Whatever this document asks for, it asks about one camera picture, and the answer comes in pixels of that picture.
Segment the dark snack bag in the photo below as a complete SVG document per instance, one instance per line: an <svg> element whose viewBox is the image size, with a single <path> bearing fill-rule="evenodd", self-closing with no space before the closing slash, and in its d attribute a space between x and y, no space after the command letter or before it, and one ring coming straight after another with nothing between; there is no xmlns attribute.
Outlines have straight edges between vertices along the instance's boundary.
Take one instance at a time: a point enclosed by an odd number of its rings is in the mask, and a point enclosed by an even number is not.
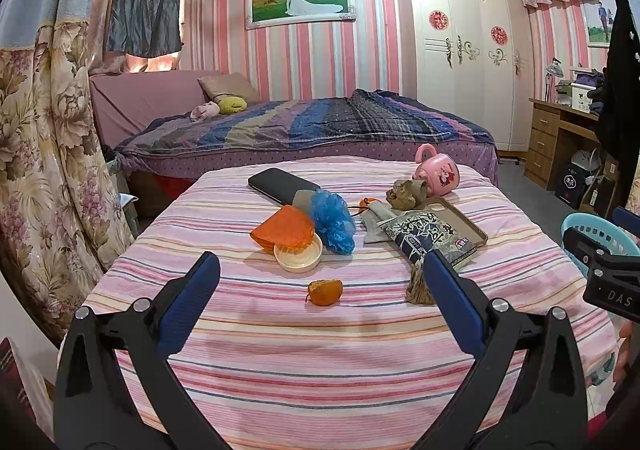
<svg viewBox="0 0 640 450"><path fill-rule="evenodd" d="M451 266L462 264L476 252L475 244L432 212L408 212L378 223L413 265L431 251L439 251Z"/></svg>

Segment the beige round lid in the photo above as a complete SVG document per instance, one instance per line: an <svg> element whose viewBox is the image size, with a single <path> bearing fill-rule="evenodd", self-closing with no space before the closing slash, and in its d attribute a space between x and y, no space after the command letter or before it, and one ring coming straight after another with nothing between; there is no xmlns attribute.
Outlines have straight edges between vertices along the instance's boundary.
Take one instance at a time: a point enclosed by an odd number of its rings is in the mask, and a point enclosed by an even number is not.
<svg viewBox="0 0 640 450"><path fill-rule="evenodd" d="M318 265L322 251L322 241L315 233L311 242L304 248L294 250L294 248L276 245L273 255L279 266L285 271L292 272L292 274L304 274Z"/></svg>

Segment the orange paper piece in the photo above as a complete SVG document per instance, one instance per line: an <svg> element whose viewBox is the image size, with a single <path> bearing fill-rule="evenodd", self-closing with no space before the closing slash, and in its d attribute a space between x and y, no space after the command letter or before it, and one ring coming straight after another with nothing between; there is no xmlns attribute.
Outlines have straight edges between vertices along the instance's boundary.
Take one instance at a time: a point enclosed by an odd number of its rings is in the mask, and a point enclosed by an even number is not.
<svg viewBox="0 0 640 450"><path fill-rule="evenodd" d="M250 238L265 252L276 248L299 252L314 240L314 223L292 205L285 205L250 232Z"/></svg>

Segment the blue mesh bath sponge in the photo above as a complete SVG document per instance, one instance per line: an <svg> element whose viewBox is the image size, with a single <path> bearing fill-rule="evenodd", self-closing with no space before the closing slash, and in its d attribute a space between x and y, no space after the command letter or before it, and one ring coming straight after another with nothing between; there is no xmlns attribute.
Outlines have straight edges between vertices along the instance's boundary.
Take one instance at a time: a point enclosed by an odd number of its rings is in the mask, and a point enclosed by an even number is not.
<svg viewBox="0 0 640 450"><path fill-rule="evenodd" d="M337 193L317 190L310 199L310 212L323 245L335 254L352 254L356 226L344 199Z"/></svg>

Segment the light blue trash basket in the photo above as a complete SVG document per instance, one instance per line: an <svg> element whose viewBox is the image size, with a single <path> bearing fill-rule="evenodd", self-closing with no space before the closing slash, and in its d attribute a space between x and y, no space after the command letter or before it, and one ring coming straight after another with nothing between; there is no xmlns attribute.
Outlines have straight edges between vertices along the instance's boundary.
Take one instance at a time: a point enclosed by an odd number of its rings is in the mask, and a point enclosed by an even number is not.
<svg viewBox="0 0 640 450"><path fill-rule="evenodd" d="M638 256L639 247L628 234L608 220L593 214L574 213L567 215L561 225L561 236L575 229L591 243L613 255Z"/></svg>

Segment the black bag under desk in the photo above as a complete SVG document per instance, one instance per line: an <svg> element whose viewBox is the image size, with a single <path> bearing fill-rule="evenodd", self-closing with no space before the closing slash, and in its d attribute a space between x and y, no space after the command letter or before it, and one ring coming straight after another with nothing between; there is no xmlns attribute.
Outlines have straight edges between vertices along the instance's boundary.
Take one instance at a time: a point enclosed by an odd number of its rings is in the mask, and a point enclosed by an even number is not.
<svg viewBox="0 0 640 450"><path fill-rule="evenodd" d="M560 170L554 189L554 195L571 207L578 210L587 190L589 173L574 163L568 163Z"/></svg>

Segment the wooden desk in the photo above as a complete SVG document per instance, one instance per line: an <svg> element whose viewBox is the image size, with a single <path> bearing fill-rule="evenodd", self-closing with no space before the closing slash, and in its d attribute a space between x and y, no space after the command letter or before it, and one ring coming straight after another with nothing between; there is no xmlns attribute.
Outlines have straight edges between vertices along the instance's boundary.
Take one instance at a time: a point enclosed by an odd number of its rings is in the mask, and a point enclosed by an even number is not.
<svg viewBox="0 0 640 450"><path fill-rule="evenodd" d="M554 193L556 178L568 163L589 173L578 212L603 218L620 202L618 162L602 148L598 119L569 106L534 99L524 175Z"/></svg>

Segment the floral curtain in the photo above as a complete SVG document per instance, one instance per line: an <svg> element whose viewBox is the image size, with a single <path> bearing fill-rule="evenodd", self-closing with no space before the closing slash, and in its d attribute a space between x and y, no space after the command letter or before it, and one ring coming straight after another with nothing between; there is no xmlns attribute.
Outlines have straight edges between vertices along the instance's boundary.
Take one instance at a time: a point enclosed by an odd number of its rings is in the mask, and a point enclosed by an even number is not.
<svg viewBox="0 0 640 450"><path fill-rule="evenodd" d="M1 4L1 272L53 343L134 240L94 124L91 6Z"/></svg>

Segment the white box on desk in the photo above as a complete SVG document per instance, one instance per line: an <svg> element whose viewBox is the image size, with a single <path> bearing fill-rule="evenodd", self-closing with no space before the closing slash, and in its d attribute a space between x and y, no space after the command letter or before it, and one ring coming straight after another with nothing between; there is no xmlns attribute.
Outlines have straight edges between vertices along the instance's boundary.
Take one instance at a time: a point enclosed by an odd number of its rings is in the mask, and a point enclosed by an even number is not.
<svg viewBox="0 0 640 450"><path fill-rule="evenodd" d="M570 87L572 88L572 103L570 104L572 109L589 114L590 106L592 105L592 99L589 94L594 90L594 87L578 83L572 83Z"/></svg>

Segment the brown phone case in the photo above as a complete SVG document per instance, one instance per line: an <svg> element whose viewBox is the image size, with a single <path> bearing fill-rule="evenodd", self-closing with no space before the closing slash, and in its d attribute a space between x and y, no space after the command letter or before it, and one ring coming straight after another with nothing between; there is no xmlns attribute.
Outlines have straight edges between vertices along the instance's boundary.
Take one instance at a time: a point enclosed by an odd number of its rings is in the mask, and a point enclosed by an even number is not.
<svg viewBox="0 0 640 450"><path fill-rule="evenodd" d="M476 248L481 248L487 243L487 234L444 198L429 198L426 200L424 208L455 228L462 236L466 236Z"/></svg>

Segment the black hanging coat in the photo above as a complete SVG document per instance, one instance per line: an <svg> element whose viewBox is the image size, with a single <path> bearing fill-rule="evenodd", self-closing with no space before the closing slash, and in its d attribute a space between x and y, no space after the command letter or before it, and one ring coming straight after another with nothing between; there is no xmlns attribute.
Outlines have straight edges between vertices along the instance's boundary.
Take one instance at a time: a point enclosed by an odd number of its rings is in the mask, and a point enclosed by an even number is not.
<svg viewBox="0 0 640 450"><path fill-rule="evenodd" d="M628 0L615 3L596 135L605 152L618 162L620 205L625 205L639 156L639 32Z"/></svg>

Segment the pink plastic cup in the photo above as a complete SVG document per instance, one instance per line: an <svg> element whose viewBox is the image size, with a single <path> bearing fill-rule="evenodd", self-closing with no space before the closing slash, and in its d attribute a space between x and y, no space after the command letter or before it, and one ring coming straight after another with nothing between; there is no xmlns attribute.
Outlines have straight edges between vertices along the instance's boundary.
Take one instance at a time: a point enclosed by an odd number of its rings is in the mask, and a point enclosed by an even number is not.
<svg viewBox="0 0 640 450"><path fill-rule="evenodd" d="M449 155L438 153L432 144L421 144L414 160L412 178L426 183L428 196L446 196L458 188L460 173L456 162Z"/></svg>

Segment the pink striped bed sheet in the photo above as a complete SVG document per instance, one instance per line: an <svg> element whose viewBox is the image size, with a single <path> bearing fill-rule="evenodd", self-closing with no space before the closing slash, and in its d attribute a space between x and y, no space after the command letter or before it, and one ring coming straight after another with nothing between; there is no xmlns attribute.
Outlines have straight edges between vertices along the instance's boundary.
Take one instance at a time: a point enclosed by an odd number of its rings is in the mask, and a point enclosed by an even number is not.
<svg viewBox="0 0 640 450"><path fill-rule="evenodd" d="M349 206L384 200L413 162L334 156L280 163ZM182 352L170 359L186 391L235 449L409 449L437 418L473 359L437 307L406 302L410 266L393 242L350 256L325 250L309 274L289 274L251 238L277 204L250 189L262 166L200 177L114 262L86 300L100 314L152 298L204 251L221 279ZM608 314L582 300L580 271L489 179L460 167L446 199L488 237L458 270L514 309L570 316L589 375L616 346ZM306 302L307 285L341 280L331 307Z"/></svg>

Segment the desk lamp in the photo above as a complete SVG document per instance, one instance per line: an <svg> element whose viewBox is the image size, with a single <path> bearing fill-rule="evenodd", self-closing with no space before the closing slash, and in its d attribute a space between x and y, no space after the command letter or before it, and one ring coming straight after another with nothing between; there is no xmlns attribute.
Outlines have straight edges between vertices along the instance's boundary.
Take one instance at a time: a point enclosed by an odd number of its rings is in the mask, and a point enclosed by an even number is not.
<svg viewBox="0 0 640 450"><path fill-rule="evenodd" d="M544 69L544 101L555 103L556 81L562 80L563 76L562 62L553 57Z"/></svg>

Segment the black phone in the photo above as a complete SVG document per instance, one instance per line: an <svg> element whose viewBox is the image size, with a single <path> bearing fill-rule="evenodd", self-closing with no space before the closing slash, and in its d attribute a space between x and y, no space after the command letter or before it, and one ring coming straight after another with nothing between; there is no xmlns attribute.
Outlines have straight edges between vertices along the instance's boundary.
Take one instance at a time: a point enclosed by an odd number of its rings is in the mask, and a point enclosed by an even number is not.
<svg viewBox="0 0 640 450"><path fill-rule="evenodd" d="M280 170L267 168L248 178L248 186L280 205L291 205L299 190L316 191L318 184Z"/></svg>

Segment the small framed photo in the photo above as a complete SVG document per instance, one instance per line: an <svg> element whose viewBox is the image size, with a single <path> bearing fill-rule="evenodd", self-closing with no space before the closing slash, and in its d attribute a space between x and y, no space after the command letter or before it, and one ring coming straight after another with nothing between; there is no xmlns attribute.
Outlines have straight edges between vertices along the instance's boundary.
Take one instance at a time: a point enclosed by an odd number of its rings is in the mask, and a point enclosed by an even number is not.
<svg viewBox="0 0 640 450"><path fill-rule="evenodd" d="M610 44L616 14L615 0L585 0L582 5L589 47Z"/></svg>

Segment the white wardrobe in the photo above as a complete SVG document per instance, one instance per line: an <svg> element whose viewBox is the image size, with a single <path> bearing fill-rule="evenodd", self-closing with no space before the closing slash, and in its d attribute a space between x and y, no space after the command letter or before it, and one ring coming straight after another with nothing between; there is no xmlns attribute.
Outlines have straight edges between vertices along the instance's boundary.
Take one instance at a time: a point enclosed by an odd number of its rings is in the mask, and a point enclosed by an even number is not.
<svg viewBox="0 0 640 450"><path fill-rule="evenodd" d="M410 0L416 98L484 127L499 151L524 152L535 62L521 0Z"/></svg>

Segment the pink sofa headboard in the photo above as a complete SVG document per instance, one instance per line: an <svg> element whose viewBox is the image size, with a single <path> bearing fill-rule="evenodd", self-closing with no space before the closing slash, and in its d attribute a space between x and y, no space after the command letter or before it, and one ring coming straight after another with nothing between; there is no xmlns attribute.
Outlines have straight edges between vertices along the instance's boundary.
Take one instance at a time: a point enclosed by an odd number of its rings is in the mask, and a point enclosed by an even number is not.
<svg viewBox="0 0 640 450"><path fill-rule="evenodd" d="M157 118L190 113L207 100L198 80L217 75L217 71L177 70L90 77L101 144L114 148Z"/></svg>

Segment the pink plush toy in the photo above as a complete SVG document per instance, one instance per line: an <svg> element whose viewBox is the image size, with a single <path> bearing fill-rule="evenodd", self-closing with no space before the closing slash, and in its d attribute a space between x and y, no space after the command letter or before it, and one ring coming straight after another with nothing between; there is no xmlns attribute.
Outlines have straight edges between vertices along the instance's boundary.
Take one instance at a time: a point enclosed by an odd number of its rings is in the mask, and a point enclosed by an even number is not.
<svg viewBox="0 0 640 450"><path fill-rule="evenodd" d="M216 102L209 101L194 108L190 113L190 120L192 122L206 121L211 118L216 118L219 113L220 107L218 104Z"/></svg>

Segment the striped plaid blanket bed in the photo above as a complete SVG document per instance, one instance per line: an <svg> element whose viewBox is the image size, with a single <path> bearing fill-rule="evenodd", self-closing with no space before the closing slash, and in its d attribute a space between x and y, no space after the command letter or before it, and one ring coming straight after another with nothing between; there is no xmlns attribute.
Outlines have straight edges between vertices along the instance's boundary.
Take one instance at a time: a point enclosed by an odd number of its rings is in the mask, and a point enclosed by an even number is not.
<svg viewBox="0 0 640 450"><path fill-rule="evenodd" d="M382 89L269 101L198 122L186 114L158 118L114 152L128 172L195 180L210 170L320 156L411 162L421 144L498 180L498 149L488 130Z"/></svg>

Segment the yellow plush toy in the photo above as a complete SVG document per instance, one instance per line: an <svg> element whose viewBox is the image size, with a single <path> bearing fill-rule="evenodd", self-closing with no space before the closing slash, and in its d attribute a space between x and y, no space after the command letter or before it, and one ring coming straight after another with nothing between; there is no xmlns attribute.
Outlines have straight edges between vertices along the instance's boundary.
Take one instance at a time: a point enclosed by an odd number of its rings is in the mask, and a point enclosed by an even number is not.
<svg viewBox="0 0 640 450"><path fill-rule="evenodd" d="M247 108L247 102L239 96L220 96L216 100L221 115L235 114Z"/></svg>

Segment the tan pillow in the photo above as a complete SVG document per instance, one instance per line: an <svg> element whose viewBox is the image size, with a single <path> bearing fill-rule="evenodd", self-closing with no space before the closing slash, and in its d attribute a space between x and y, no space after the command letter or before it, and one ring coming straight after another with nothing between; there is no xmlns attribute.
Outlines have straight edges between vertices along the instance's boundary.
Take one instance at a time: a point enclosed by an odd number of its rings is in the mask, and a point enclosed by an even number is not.
<svg viewBox="0 0 640 450"><path fill-rule="evenodd" d="M240 97L247 104L262 102L262 96L240 73L204 76L198 80L208 98L218 101L224 97Z"/></svg>

